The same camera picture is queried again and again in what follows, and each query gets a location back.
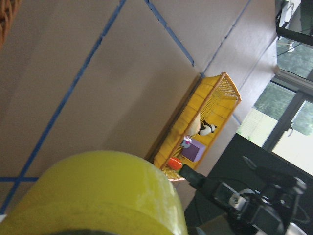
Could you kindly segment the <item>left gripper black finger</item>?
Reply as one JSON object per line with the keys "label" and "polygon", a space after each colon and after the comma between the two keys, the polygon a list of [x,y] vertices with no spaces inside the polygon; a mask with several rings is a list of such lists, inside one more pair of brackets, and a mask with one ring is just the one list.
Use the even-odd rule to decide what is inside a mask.
{"label": "left gripper black finger", "polygon": [[179,170],[179,175],[189,182],[189,185],[198,191],[203,190],[203,186],[206,182],[206,177],[197,173],[194,169],[186,164],[182,165]]}

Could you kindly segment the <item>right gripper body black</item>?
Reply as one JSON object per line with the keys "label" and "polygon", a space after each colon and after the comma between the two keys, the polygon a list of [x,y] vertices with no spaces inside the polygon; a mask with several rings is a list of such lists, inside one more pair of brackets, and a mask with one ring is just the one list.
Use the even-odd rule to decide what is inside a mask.
{"label": "right gripper body black", "polygon": [[226,211],[227,222],[236,234],[283,235],[295,220],[306,184],[297,177],[265,167],[255,167],[253,172],[266,184],[260,192],[250,188],[238,192],[217,181],[212,201]]}

